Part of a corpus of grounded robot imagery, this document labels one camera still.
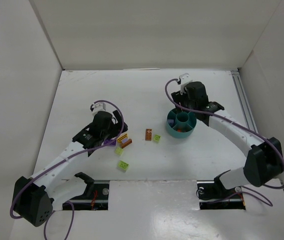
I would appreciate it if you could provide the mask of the yellow black striped lego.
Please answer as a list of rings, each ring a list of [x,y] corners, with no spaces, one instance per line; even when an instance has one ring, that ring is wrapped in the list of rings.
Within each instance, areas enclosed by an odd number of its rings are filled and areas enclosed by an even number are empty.
[[[128,139],[128,134],[127,134],[127,133],[122,134],[122,135],[117,139],[117,142],[118,142],[119,144],[121,144],[123,139]]]

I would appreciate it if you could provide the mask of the brown lego brick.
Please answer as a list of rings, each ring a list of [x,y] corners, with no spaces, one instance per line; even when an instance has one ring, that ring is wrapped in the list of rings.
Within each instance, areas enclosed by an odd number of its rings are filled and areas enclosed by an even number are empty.
[[[122,143],[121,144],[121,148],[123,149],[123,148],[127,147],[130,144],[132,144],[132,139],[128,139],[128,141],[126,143]]]

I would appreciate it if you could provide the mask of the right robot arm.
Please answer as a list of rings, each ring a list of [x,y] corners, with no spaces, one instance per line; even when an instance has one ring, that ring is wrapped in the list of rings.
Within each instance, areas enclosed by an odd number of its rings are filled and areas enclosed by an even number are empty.
[[[195,118],[232,142],[246,157],[243,167],[225,171],[212,183],[198,187],[202,200],[228,199],[237,187],[268,186],[268,181],[284,173],[281,143],[275,137],[265,138],[232,118],[216,101],[209,101],[200,81],[182,84],[179,91],[168,93],[178,113],[193,113]]]

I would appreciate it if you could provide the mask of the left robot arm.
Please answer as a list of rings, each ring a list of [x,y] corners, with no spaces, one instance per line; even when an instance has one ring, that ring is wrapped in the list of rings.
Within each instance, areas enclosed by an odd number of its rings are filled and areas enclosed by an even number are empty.
[[[35,227],[44,224],[65,202],[93,186],[94,179],[80,171],[84,162],[81,155],[91,156],[107,146],[105,140],[113,143],[127,129],[119,109],[95,113],[93,121],[72,138],[55,160],[32,176],[22,176],[15,182],[10,217],[25,219]]]

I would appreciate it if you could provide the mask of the dark purple lego brick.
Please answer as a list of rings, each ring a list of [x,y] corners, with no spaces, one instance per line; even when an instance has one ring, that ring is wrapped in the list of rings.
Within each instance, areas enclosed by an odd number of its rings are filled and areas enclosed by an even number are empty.
[[[116,140],[115,139],[106,139],[103,142],[104,146],[116,146]]]

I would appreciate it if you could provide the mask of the green 2x2 lego brick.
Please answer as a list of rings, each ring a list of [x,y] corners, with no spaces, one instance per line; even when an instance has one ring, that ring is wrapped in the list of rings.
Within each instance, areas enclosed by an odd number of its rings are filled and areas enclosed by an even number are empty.
[[[118,155],[118,156],[121,156],[124,152],[124,149],[120,148],[120,147],[117,147],[115,149],[115,153]]]

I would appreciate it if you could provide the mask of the teal divided round container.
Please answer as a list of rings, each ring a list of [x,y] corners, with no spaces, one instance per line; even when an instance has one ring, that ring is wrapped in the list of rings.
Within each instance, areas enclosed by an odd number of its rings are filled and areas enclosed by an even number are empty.
[[[167,120],[174,120],[174,125],[170,126]],[[166,130],[167,133],[176,139],[185,139],[191,135],[197,119],[193,112],[189,111],[177,111],[176,108],[169,111],[166,119]],[[185,132],[178,132],[177,129],[182,128]]]

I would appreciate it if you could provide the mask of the green 2x4 lego brick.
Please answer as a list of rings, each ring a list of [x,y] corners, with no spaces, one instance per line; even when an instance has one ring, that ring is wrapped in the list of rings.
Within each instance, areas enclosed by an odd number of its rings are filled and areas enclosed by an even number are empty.
[[[117,168],[123,172],[126,172],[129,169],[129,164],[120,160],[117,164]]]

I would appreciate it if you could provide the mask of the brown 2x4 lego plate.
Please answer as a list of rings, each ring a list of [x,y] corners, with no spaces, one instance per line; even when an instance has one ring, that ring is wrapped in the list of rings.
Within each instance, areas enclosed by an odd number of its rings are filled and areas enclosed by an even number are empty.
[[[152,129],[147,128],[145,130],[145,140],[146,141],[151,141],[152,140]]]

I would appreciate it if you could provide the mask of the green 2x2 lego near finger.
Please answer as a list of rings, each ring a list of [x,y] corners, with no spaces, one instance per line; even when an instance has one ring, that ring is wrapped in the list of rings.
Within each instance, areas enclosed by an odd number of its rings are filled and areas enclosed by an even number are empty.
[[[160,142],[160,139],[161,139],[161,136],[158,135],[158,134],[155,134],[155,135],[153,136],[153,141],[156,142],[156,143],[159,143],[159,142]]]

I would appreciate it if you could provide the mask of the aluminium rail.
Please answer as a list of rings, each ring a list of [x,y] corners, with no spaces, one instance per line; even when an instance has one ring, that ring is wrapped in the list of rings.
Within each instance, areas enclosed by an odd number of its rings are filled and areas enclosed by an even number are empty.
[[[246,95],[246,92],[245,92],[245,89],[244,89],[244,86],[241,80],[240,72],[238,70],[232,70],[231,76],[233,78],[235,89],[237,91],[239,102],[242,108],[242,112],[243,112],[244,119],[245,119],[245,124],[247,128],[258,133],[258,128],[255,123],[255,120],[254,120],[254,117],[253,117],[253,114],[250,108],[250,104],[249,104],[249,101],[248,101],[248,98],[247,98],[247,95]]]

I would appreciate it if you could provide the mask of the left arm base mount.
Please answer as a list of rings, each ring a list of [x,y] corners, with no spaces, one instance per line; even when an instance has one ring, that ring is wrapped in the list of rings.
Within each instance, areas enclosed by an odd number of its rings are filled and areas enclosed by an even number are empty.
[[[81,195],[71,198],[75,211],[107,211],[109,199],[109,180],[94,180],[79,172],[75,175],[81,179],[86,187]]]

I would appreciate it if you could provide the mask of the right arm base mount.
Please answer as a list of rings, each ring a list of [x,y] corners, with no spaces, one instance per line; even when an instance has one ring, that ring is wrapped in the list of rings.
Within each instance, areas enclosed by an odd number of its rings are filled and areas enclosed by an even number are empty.
[[[217,177],[213,180],[199,180],[196,196],[200,210],[245,210],[241,190],[240,187],[226,189]]]

